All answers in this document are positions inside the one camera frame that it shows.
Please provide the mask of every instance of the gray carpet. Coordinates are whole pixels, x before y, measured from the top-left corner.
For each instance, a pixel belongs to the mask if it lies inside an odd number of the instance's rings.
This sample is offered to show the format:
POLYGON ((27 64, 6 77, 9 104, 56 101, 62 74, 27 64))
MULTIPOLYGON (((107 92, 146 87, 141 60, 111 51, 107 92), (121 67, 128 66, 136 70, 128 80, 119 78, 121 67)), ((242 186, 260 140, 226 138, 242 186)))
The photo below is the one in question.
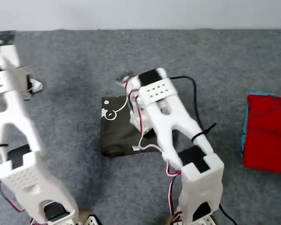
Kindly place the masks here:
MULTIPOLYGON (((164 67, 169 76, 197 80, 209 140, 225 163, 222 205, 241 225, 281 225, 281 175, 242 166, 240 139, 246 96, 261 90, 281 96, 281 30, 19 32, 23 65, 44 90, 25 102, 41 134, 52 173, 79 207, 92 208, 104 225, 162 225, 168 217, 170 179, 159 153, 106 158, 99 150, 100 99, 122 94, 114 83, 127 69, 164 67)), ((192 86, 175 81, 194 116, 192 86)), ((25 143, 10 129, 10 145, 25 143)), ((181 183, 175 183, 175 204, 181 183)), ((230 225, 219 211, 221 225, 230 225)), ((0 225, 28 224, 0 196, 0 225)))

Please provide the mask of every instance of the white wall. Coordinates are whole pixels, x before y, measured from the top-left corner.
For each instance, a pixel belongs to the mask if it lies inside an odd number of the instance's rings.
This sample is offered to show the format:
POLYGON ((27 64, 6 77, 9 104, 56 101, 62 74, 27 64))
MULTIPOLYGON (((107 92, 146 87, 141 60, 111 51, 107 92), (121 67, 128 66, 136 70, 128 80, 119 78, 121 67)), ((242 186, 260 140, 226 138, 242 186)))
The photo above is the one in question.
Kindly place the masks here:
POLYGON ((0 30, 281 28, 281 0, 0 0, 0 30))

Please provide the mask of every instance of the black bag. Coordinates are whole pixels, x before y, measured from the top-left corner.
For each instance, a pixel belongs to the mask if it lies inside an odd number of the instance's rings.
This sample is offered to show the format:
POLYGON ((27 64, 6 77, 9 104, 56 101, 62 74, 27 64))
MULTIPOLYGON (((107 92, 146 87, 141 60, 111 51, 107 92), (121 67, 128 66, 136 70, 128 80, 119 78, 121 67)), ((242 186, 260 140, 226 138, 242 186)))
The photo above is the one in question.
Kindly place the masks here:
MULTIPOLYGON (((139 150, 140 132, 130 124, 130 114, 126 96, 103 97, 101 115, 101 153, 104 156, 116 157, 137 154, 139 152, 158 151, 149 147, 139 150)), ((153 130, 141 141, 141 146, 157 144, 153 130)))

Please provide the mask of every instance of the red fabric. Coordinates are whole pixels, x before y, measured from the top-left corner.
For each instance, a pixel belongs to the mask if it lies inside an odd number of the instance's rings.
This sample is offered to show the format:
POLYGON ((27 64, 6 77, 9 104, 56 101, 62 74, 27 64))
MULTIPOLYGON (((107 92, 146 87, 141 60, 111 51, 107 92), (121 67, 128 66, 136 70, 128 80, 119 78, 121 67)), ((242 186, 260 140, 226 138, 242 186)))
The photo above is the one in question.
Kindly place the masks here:
POLYGON ((281 173, 281 97, 249 95, 244 166, 281 173))

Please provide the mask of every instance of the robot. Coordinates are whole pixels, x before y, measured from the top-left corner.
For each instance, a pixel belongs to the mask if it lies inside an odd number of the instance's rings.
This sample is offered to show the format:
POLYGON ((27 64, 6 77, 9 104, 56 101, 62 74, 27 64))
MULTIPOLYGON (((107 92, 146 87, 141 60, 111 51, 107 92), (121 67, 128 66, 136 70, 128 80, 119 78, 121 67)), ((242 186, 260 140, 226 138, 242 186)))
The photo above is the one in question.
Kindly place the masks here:
POLYGON ((43 87, 29 70, 21 67, 14 38, 13 31, 0 32, 0 181, 33 218, 31 224, 99 225, 94 215, 81 221, 74 198, 42 161, 46 151, 23 99, 29 100, 43 87), (15 125, 28 144, 8 149, 7 124, 15 125))
POLYGON ((126 91, 130 107, 130 123, 142 137, 150 130, 157 136, 162 158, 178 172, 168 175, 182 178, 182 191, 177 212, 172 212, 175 225, 214 225, 211 214, 219 208, 222 196, 224 164, 214 153, 204 132, 187 113, 163 68, 139 75, 117 78, 126 91), (177 129, 194 143, 189 149, 176 152, 172 130, 177 129))

